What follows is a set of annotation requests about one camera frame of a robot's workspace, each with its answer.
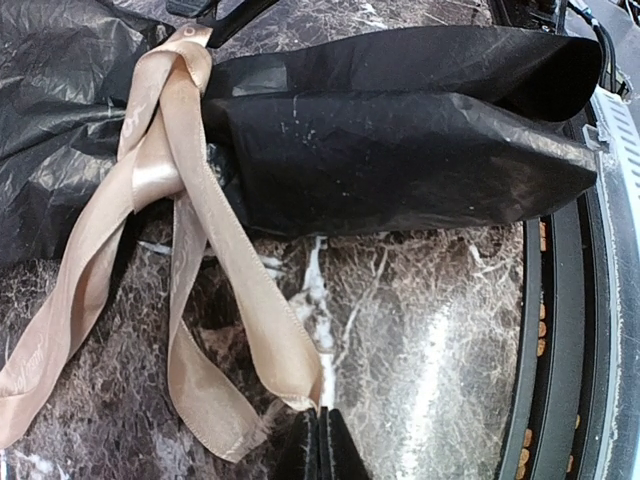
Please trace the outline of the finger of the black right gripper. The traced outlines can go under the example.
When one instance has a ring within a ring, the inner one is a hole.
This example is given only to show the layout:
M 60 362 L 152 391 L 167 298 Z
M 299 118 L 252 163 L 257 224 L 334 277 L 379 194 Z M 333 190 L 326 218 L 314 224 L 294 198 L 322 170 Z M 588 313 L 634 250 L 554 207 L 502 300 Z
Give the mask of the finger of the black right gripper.
M 277 2 L 278 0 L 241 1 L 221 18 L 217 17 L 218 0 L 166 0 L 165 9 L 171 15 L 193 19 L 199 25 L 210 28 L 212 33 L 207 46 L 217 49 Z

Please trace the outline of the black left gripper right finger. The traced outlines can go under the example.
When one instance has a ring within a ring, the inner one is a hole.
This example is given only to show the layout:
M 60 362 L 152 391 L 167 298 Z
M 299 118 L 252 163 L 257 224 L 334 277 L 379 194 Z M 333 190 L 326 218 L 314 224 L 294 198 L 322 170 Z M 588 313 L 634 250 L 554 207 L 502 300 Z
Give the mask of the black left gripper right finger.
M 319 417 L 319 478 L 370 480 L 364 461 L 338 409 L 323 407 Z

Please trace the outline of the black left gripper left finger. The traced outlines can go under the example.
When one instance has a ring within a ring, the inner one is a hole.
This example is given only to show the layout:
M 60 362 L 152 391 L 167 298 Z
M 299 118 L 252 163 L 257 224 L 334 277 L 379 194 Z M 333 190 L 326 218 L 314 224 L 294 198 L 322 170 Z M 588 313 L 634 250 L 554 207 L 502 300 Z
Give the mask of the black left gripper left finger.
M 272 478 L 316 480 L 319 478 L 319 426 L 314 409 L 299 412 L 292 424 Z

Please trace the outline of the beige ribbon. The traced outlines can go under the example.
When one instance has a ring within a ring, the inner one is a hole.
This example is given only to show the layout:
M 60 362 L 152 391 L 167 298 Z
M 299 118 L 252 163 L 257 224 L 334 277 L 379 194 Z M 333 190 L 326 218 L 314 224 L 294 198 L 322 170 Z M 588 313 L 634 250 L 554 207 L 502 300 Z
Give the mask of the beige ribbon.
M 262 385 L 295 410 L 318 406 L 319 354 L 207 162 L 201 97 L 212 69 L 210 36 L 207 27 L 182 27 L 137 62 L 116 164 L 80 214 L 54 289 L 2 368 L 3 447 L 28 430 L 100 316 L 127 217 L 165 197 L 174 201 L 167 382 L 183 422 L 211 453 L 234 463 L 266 438 L 252 405 L 183 319 L 206 249 L 231 283 Z

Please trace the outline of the black wrapping paper sheet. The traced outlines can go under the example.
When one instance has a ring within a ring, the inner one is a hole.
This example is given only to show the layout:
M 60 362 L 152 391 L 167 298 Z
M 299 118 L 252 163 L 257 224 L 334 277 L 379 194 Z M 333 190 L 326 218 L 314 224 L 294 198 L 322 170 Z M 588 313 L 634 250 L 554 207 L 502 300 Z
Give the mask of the black wrapping paper sheet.
M 1 261 L 54 259 L 115 164 L 136 61 L 168 26 L 108 1 L 1 5 Z M 503 26 L 367 33 L 208 68 L 209 161 L 247 228 L 358 235 L 548 215 L 591 188 L 555 131 L 599 77 L 589 39 Z

